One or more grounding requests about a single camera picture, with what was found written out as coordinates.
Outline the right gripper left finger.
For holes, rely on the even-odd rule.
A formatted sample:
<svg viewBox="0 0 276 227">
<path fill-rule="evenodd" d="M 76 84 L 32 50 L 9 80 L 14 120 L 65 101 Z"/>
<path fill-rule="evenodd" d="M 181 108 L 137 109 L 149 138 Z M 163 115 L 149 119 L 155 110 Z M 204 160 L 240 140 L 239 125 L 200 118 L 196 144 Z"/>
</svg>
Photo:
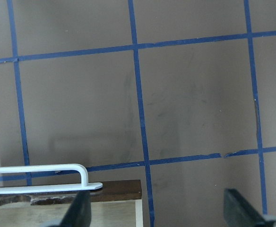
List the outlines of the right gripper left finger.
<svg viewBox="0 0 276 227">
<path fill-rule="evenodd" d="M 41 227 L 89 227 L 91 225 L 90 191 L 79 191 L 62 220 L 42 223 Z"/>
</svg>

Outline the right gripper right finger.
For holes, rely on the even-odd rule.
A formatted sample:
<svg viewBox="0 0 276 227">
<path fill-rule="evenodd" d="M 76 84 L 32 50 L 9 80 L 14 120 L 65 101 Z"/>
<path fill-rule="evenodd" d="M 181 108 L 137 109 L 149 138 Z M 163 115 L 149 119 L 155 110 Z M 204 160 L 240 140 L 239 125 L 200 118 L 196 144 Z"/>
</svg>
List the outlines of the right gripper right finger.
<svg viewBox="0 0 276 227">
<path fill-rule="evenodd" d="M 276 216 L 261 215 L 236 189 L 224 190 L 224 220 L 228 227 L 276 227 Z"/>
</svg>

